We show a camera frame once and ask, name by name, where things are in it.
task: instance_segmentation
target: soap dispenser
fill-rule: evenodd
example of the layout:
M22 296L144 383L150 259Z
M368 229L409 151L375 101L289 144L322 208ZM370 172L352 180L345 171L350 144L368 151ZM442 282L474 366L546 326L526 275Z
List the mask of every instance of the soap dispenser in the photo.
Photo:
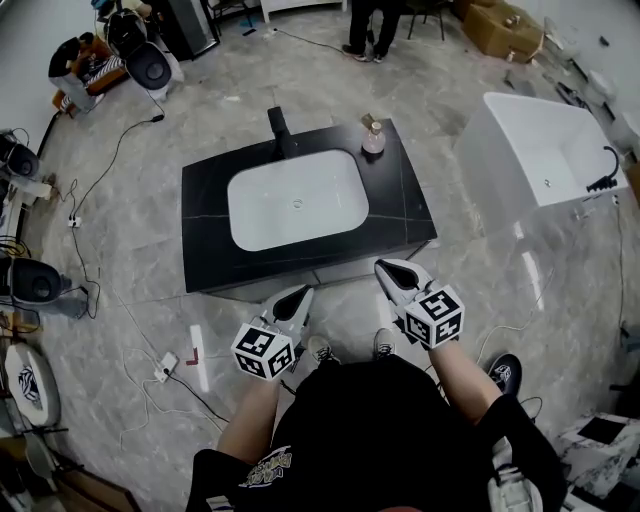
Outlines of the soap dispenser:
M377 155L384 151L386 137L382 133L382 124L378 121L371 123L371 129L365 135L362 141L362 149L372 155Z

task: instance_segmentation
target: gray tile floor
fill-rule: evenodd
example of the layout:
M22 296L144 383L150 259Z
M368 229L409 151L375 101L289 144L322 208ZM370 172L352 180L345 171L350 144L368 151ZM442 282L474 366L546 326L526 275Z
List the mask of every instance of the gray tile floor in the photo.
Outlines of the gray tile floor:
M66 452L102 477L132 490L144 510L181 510L190 484L191 459L214 446L218 431L193 414L160 413L138 383L153 379L151 364L137 348L180 358L177 373L220 414L234 410L246 378L235 368L229 346L254 306L226 298L185 293L180 236L182 166L271 138L266 110L283 107L293 132L337 123L357 123L371 112L391 117L403 137L434 217L439 238L414 257L450 283L467 306L462 344L478 357L482 341L497 330L482 362L504 350L524 363L521 397L539 395L538 424L550 437L590 409L607 410L613 382L626 382L637 366L617 340L620 307L619 237L616 210L602 198L579 209L559 206L488 236L467 199L452 146L486 91L504 91L502 77L514 68L527 74L541 96L553 97L542 70L486 58L464 37L454 18L445 19L445 42L434 20L417 24L404 39L409 19L382 65L360 64L264 25L242 37L244 27L224 27L223 44L184 64L186 83L163 104L166 120L134 129L123 141L115 166L81 211L77 231L89 275L100 281L96 320L44 319L42 349L55 373L68 435L56 440ZM273 17L273 26L337 45L348 37L349 16L333 8L298 10ZM111 91L88 116L61 118L43 156L76 197L112 158L124 128L156 113L132 82ZM621 197L624 233L624 318L640 306L640 214L630 194ZM28 242L42 260L77 281L82 272L66 226L66 203L38 203L26 223ZM536 299L544 290L540 300ZM334 341L344 360L370 357L373 335L390 322L380 289L371 277L321 287L311 332ZM204 375L184 365L192 354L189 326L203 330ZM398 339L404 357L424 368L428 355ZM308 361L288 377L297 385ZM202 390L201 379L209 390ZM147 383L162 410L198 411L198 403L174 382ZM291 403L283 391L282 409Z

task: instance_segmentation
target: electrical cable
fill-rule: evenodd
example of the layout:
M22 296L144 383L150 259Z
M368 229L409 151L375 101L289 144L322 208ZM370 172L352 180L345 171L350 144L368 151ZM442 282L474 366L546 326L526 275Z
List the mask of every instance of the electrical cable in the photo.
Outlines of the electrical cable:
M209 407L209 404L207 404L207 402L205 402L202 398L200 398L198 396L198 394L191 389L191 386L189 386L189 384L187 384L186 382L181 381L180 379L176 379L173 375L170 375L168 370L164 370L164 374L169 377L171 380L175 380L176 382L179 382L180 384L182 384L185 388L187 388L187 390L189 391L189 393L191 393L193 396L195 396L198 400L200 400L200 402L202 402L202 405L204 405L211 414L213 414L216 418L222 420L222 421L226 421L227 423L229 423L229 420L226 418L223 418L222 416L220 416L218 413L216 413L211 407Z
M622 237L622 226L620 224L620 205L616 204L618 216L618 235L620 238L620 254L618 258L618 268L620 269L620 312L618 313L618 344L622 345L622 310L624 308L624 239Z
M87 199L87 196L96 187L96 185L98 185L98 183L100 183L102 181L102 179L107 175L107 173L113 167L113 164L115 163L116 158L118 157L118 152L120 151L120 144L122 143L122 139L124 139L125 135L127 133L129 133L131 130L133 130L134 128L136 128L136 127L138 127L138 126L140 126L142 124L157 123L158 121L162 121L162 119L164 119L164 114L163 114L162 119L158 119L159 117L160 116L156 116L153 119L145 119L144 121L138 121L137 123L132 124L131 126L129 126L129 128L127 128L124 132L122 132L122 135L120 135L120 138L118 139L118 144L116 145L116 151L115 151L115 153L113 155L113 158L111 159L111 163L109 163L109 166L104 170L104 172L100 175L100 177L96 181L93 182L93 184L89 187L89 190L87 190L85 192L84 196L82 196L82 199L80 200L80 203L78 203L78 206L71 213L71 217L72 218L76 217L76 214L80 211L80 208L82 207L82 205L84 204L85 200Z
M281 380L280 384L282 385L282 387L284 389L286 389L289 393L291 393L293 396L296 396L296 392L294 389L291 388L291 386L289 386L285 381Z
M85 292L86 296L87 296L87 307L85 309L85 312L82 313L82 315L80 315L80 317L78 318L78 320L80 320L80 318L82 318L85 313L89 316L89 318L91 318L91 320L95 320L96 317L98 316L98 305L99 305L99 300L100 300L100 291L102 290L102 287L100 286L100 283L98 281L94 281L93 279L89 279L89 276L87 275L87 267L84 264L84 259L82 258L82 254L80 254L80 249L78 248L78 239L76 238L76 232L75 230L78 228L71 228L71 235L73 236L73 244L75 245L76 248L76 253L78 254L78 258L80 259L80 264L82 265L82 272L84 274L84 280L87 283L91 283L96 285L98 293L96 294L96 304L95 307L93 309L93 315L91 314L91 311L89 310L89 292L82 286L80 286L79 288Z
M80 200L80 202L77 204L76 206L76 196L73 194L73 191L77 188L78 186L78 179L75 178L72 182L71 182L71 186L69 187L69 191L66 193L66 195L63 197L60 190L55 187L54 185L52 185L52 188L54 188L57 192L58 195L60 196L60 199L62 200L62 202L66 202L66 200L69 198L69 196L71 196L73 198L73 208L71 210L71 213L69 214L69 220L70 221L74 221L76 218L76 214L80 211L80 208L82 207L82 204L84 203L84 201L87 199L87 196L91 193L91 191L98 185L98 183L100 183L100 181L102 181L102 179L107 175L107 173L111 170L111 168L113 167L113 164L116 161L116 158L118 157L118 152L120 151L120 144L122 143L122 140L124 139L125 135L127 135L127 133L129 133L131 130L133 130L134 128L142 125L142 124L147 124L147 123L157 123L159 121L162 121L165 118L165 111L164 109L158 105L158 102L156 102L156 100L154 100L151 97L151 94L149 93L149 91L147 90L147 94L149 94L149 97L151 98L151 100L153 101L153 103L162 111L161 115L157 115L152 117L151 119L145 119L144 121L139 121L135 124L132 124L131 126L129 126L129 128L127 128L124 132L122 132L122 134L120 135L120 138L118 139L118 144L116 145L116 150L115 153L113 155L113 158L111 159L111 162L109 163L108 167L104 170L104 172L100 175L100 177L93 182L93 184L89 187L89 189L85 192L84 196L82 196L82 199ZM85 310L85 313L87 315L89 315L89 318L91 318L92 320L96 319L96 316L98 315L98 305L99 305L99 300L100 300L100 291L101 291L101 287L100 287L100 283L98 283L97 281L94 281L92 279L89 279L89 276L87 275L87 269L84 263L84 259L82 258L82 254L80 253L80 249L78 247L78 240L76 239L76 235L75 235L75 229L77 229L77 226L71 226L71 234L73 235L73 243L75 245L76 248L76 253L78 254L78 259L80 260L80 263L82 265L82 272L84 274L84 279L87 283L91 283L93 285L95 285L97 287L97 295L96 295L96 299L95 299L95 307L94 307L94 312L93 314L91 314L90 308L89 308L89 292L86 291L83 287L80 287L80 289L82 289L86 295L87 295L87 307Z
M204 414L204 413L202 413L200 411L180 411L180 410L176 410L176 409L164 410L164 409L160 408L158 406L158 404L153 400L151 395L148 393L146 388L144 387L144 385L147 382L159 382L159 381L157 379L145 379L145 380L142 381L142 383L140 385L138 385L138 383L133 379L133 377L131 377L131 375L129 374L129 370L127 369L127 365L126 365L125 357L124 357L125 350L131 351L131 352L139 352L139 353L143 354L145 357L147 357L149 359L149 361L151 361L151 363L155 367L158 366L157 362L155 361L155 359L153 359L153 357L151 357L151 355L149 355L149 353L147 353L146 351L144 351L142 349L130 348L130 347L124 347L122 349L122 352L121 352L122 369L124 370L124 374L127 377L127 379L138 389L138 391L140 391L140 393L142 393L142 397L144 399L145 421L144 421L144 423L142 425L138 425L137 427L129 428L129 429L126 429L126 430L123 430L122 432L120 432L120 438L119 438L119 442L118 442L118 444L120 446L120 450L122 450L122 437L124 436L124 434L126 434L128 432L135 432L136 430L143 429L144 427L146 427L149 424L149 406L147 404L147 399L156 408L156 410L158 412L160 412L161 414L180 413L180 414L198 415L198 416L203 417L206 420L208 420L212 425L214 425L216 427L216 429L220 433L222 433L222 429L216 424L216 422L213 421L209 416L207 416L206 414Z
M540 398L539 396L532 396L530 398L525 398L522 402L520 402L520 405L526 402L529 402L530 400L540 400L540 408L538 409L538 412L535 414L535 416L531 418L531 421L535 423L538 416L540 416L540 412L542 411L542 405L544 404L544 402L542 401L542 398Z
M153 96L151 96L151 92L149 92L149 89L145 89L145 91L147 92L147 95L149 96L149 98L151 98L151 101L153 101L156 104L156 107L158 107L160 109L160 112L162 112L163 118L166 117L164 109L158 104L158 102L155 100L155 98Z
M281 32L282 34L293 37L294 39L299 39L300 41L304 41L305 43L314 44L316 46L323 46L324 48L331 48L332 50L340 53L340 55L344 55L344 52L340 48L336 48L335 46L331 46L330 44L316 43L315 41L311 41L310 39L305 39L304 37L289 34L289 32L285 32L284 30L280 30L279 28L274 28L273 30L274 32Z
M25 144L25 146L29 147L29 142L31 142L31 137L29 137L29 132L27 130L25 130L24 128L13 128L11 130L11 135L13 135L15 137L15 132L17 130L21 130L24 132L24 134L27 136L27 143Z
M571 248L569 249L569 252L571 252L573 250L573 248L576 246L576 242L578 241L578 235L580 234L580 231L581 231L581 229L578 229L576 231L576 234L573 237L573 242L571 244ZM510 326L510 325L496 325L493 329L491 329L491 331L489 331L489 334L487 334L487 336L485 337L484 341L482 342L482 345L480 346L480 353L478 354L478 359L476 359L476 364L480 364L480 360L482 359L482 354L484 352L484 348L485 348L487 342L489 341L489 338L491 338L491 335L494 332L496 332L498 329L506 329L508 331L524 331L527 327L529 327L529 324L533 320L533 314L534 314L534 312L536 310L536 307L538 306L538 303L542 299L542 296L544 295L544 292L547 290L547 288L549 287L549 285L553 281L555 273L556 273L556 267L554 266L551 269L551 273L549 274L549 279L545 283L544 288L542 288L542 290L540 291L540 295L538 295L538 298L536 299L535 303L533 304L533 307L531 308L531 311L529 311L529 318L524 323L524 325L522 325L521 327L513 327L513 326Z

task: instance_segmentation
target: chair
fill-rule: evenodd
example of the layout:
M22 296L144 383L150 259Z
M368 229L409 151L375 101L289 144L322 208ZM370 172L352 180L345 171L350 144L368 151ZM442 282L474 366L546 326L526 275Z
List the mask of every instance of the chair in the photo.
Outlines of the chair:
M440 18L440 35L442 36L442 40L444 41L444 23L442 22L442 8L449 5L449 0L409 0L407 2L407 7L412 11L413 18L411 19L411 28L409 29L409 37L407 39L411 39L411 34L413 34L413 25L416 22L416 18L422 14L424 14L424 21L422 24L427 23L427 16L429 14L437 14L438 18Z
M244 9L244 14L247 17L247 21L249 22L249 27L253 28L253 23L251 22L251 11L249 10L249 7L247 7L247 4L244 0L218 0L217 4L211 5L210 3L208 3L208 5L209 9L211 9L211 11L213 12L213 22L218 29L218 34L220 35L220 37L222 37L222 30L220 29L220 24L216 23L216 20L218 18L221 18L224 12L228 11L229 9L242 7Z

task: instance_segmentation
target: black shirt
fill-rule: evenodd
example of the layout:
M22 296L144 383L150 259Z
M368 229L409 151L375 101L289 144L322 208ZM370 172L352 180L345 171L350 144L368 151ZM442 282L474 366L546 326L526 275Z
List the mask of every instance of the black shirt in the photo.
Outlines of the black shirt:
M49 63L49 77L55 78L68 75L71 70L67 68L67 61L73 61L78 58L80 52L80 41L77 38L69 39L60 45L51 57Z
M491 448L505 435L545 512L560 510L559 461L513 397L501 397L473 427L422 370L400 361L321 366L254 467L198 453L187 512L210 512L225 497L238 511L489 510Z

